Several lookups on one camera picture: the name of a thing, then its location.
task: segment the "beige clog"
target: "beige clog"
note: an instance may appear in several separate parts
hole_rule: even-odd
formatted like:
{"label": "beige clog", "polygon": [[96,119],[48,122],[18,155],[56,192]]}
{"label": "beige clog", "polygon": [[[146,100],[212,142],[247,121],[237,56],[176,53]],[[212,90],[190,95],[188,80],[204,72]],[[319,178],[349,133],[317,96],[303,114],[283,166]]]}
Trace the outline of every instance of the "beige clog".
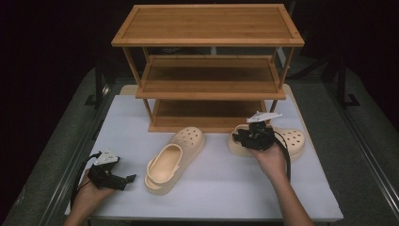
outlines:
{"label": "beige clog", "polygon": [[146,188],[154,195],[166,195],[205,144],[205,136],[197,127],[186,127],[176,133],[147,166]]}
{"label": "beige clog", "polygon": [[[300,155],[302,155],[305,147],[305,135],[302,131],[297,129],[283,129],[272,126],[273,130],[276,132],[275,137],[284,145],[287,144],[287,150],[290,154],[291,161],[296,160]],[[237,142],[232,137],[232,134],[237,134],[237,130],[245,129],[247,130],[249,126],[247,124],[240,124],[235,127],[228,138],[229,150],[237,155],[251,157],[253,156],[247,148],[243,147],[240,142]]]}

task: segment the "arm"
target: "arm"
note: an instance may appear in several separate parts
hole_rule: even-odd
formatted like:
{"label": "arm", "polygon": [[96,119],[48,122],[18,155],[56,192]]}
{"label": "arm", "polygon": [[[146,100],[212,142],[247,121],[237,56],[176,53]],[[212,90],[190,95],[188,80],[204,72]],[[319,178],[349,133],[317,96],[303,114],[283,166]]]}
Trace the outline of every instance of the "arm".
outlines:
{"label": "arm", "polygon": [[279,145],[275,143],[266,151],[249,151],[276,191],[284,225],[313,225],[285,174],[285,159]]}
{"label": "arm", "polygon": [[103,200],[115,192],[110,188],[98,188],[88,178],[88,169],[80,183],[79,192],[76,195],[70,214],[64,222],[64,226],[83,225]]}

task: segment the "white tabletop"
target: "white tabletop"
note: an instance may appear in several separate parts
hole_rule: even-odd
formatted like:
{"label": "white tabletop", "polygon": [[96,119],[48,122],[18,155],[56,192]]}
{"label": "white tabletop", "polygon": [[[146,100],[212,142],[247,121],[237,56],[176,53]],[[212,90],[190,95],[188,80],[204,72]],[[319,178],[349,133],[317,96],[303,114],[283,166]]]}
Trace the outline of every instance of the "white tabletop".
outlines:
{"label": "white tabletop", "polygon": [[[343,218],[295,100],[287,95],[285,101],[277,104],[276,112],[282,117],[272,120],[274,126],[300,129],[307,134],[305,152],[292,162],[291,176],[291,184],[306,211],[314,221]],[[121,157],[113,174],[137,177],[124,191],[108,198],[94,218],[281,219],[270,182],[253,157],[229,151],[228,134],[205,134],[203,150],[175,187],[165,196],[149,193],[144,185],[147,164],[174,135],[150,133],[149,123],[142,100],[133,95],[115,96],[91,153],[111,149]]]}

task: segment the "shoe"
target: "shoe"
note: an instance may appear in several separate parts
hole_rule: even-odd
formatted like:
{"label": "shoe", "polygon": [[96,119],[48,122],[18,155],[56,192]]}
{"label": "shoe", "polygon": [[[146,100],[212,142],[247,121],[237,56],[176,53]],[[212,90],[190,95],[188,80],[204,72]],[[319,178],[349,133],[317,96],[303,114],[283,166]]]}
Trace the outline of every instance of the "shoe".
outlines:
{"label": "shoe", "polygon": [[[305,135],[302,131],[297,129],[283,129],[272,126],[275,131],[275,137],[282,143],[282,145],[287,144],[287,150],[290,154],[291,161],[296,160],[300,155],[303,154],[305,147]],[[240,142],[237,142],[233,138],[233,134],[237,134],[239,129],[248,130],[249,126],[247,124],[240,124],[235,127],[228,138],[229,150],[239,156],[251,157],[253,156],[247,148],[243,147]]]}
{"label": "shoe", "polygon": [[166,195],[197,157],[205,136],[197,127],[186,127],[176,133],[147,166],[146,188],[154,195]]}

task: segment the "hand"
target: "hand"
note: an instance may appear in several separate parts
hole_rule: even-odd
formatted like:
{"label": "hand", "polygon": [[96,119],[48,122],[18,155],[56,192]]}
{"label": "hand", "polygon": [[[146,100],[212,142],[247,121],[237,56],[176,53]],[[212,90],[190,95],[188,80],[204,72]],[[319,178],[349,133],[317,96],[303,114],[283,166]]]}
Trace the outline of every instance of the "hand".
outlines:
{"label": "hand", "polygon": [[81,225],[105,198],[115,193],[115,189],[98,188],[88,178],[88,169],[79,185],[79,191],[74,199],[70,215],[64,223],[66,225]]}
{"label": "hand", "polygon": [[272,183],[279,178],[286,177],[284,154],[277,143],[273,143],[266,151],[248,150],[256,157],[263,173]]}

